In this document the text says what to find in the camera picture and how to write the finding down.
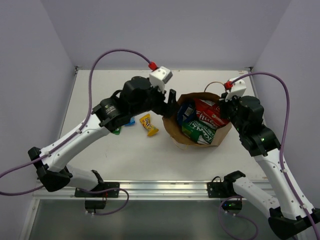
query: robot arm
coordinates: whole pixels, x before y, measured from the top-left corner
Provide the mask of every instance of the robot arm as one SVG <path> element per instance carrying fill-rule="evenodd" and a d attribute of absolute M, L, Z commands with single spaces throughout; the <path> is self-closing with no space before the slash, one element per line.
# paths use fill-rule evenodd
<path fill-rule="evenodd" d="M 69 161 L 93 142 L 129 123 L 131 117 L 147 111 L 170 117 L 178 107 L 176 92 L 172 89 L 169 92 L 168 103 L 164 102 L 166 99 L 165 84 L 172 75 L 169 69 L 160 67 L 151 72 L 149 78 L 133 77 L 124 84 L 122 90 L 103 99 L 92 109 L 84 128 L 80 128 L 82 122 L 56 142 L 42 149 L 31 148 L 28 151 L 31 160 L 43 157 L 41 161 L 34 163 L 34 166 L 44 187 L 49 192 L 57 191 L 65 186 L 90 191 L 104 190 L 104 181 L 97 171 L 74 168 L 68 164 Z M 65 145 L 51 153 L 53 148 L 74 133 L 77 134 Z"/>
<path fill-rule="evenodd" d="M 314 208 L 305 197 L 286 161 L 284 171 L 303 199 L 303 206 L 300 206 L 284 176 L 279 160 L 280 143 L 274 132 L 263 124 L 264 108 L 260 101 L 253 96 L 243 96 L 246 90 L 243 80 L 229 87 L 227 82 L 226 86 L 230 92 L 223 93 L 219 100 L 221 117 L 229 119 L 236 128 L 241 144 L 260 165 L 277 198 L 255 186 L 239 171 L 224 177 L 224 188 L 229 194 L 241 195 L 257 207 L 268 218 L 271 229 L 280 239 L 292 237 L 311 226 L 304 209 L 318 223 L 320 209 Z"/>

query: yellow snack package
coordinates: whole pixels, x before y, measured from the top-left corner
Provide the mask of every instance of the yellow snack package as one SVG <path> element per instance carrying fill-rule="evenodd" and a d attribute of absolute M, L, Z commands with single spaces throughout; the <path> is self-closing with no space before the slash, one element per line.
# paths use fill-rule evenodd
<path fill-rule="evenodd" d="M 151 137 L 153 135 L 155 135 L 159 129 L 156 128 L 155 126 L 153 126 L 150 123 L 150 114 L 148 113 L 147 115 L 143 116 L 142 118 L 140 118 L 140 123 L 142 124 L 142 126 L 148 130 L 148 137 Z"/>

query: red cable plug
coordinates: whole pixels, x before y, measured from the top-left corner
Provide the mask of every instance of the red cable plug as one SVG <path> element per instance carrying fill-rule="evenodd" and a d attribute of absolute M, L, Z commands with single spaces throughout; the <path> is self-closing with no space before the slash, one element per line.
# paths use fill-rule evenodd
<path fill-rule="evenodd" d="M 225 90 L 230 90 L 233 86 L 232 81 L 227 81 L 224 85 Z"/>
<path fill-rule="evenodd" d="M 152 70 L 155 71 L 158 69 L 158 66 L 156 65 L 156 63 L 154 61 L 150 62 L 148 67 Z"/>

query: green snack bag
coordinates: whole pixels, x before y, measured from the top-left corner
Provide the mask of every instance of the green snack bag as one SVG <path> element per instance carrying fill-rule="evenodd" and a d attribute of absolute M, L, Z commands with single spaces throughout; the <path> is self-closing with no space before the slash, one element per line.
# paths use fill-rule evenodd
<path fill-rule="evenodd" d="M 211 144 L 216 131 L 199 120 L 182 123 L 182 132 L 198 144 Z"/>
<path fill-rule="evenodd" d="M 116 130 L 114 130 L 112 133 L 115 134 L 115 135 L 119 135 L 120 132 L 121 132 L 121 129 L 122 129 L 122 126 L 121 127 L 118 127 Z"/>

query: gray floor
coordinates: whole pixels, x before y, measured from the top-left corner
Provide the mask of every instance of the gray floor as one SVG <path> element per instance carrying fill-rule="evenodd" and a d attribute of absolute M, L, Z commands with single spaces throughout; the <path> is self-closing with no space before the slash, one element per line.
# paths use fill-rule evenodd
<path fill-rule="evenodd" d="M 85 215 L 82 200 L 42 200 L 30 240 L 228 240 L 218 223 L 218 201 L 130 201 L 108 216 Z M 109 210 L 121 204 L 107 203 Z M 242 215 L 259 226 L 257 240 L 277 240 L 267 219 L 244 202 Z M 254 234 L 245 220 L 223 216 L 224 224 L 241 239 Z"/>

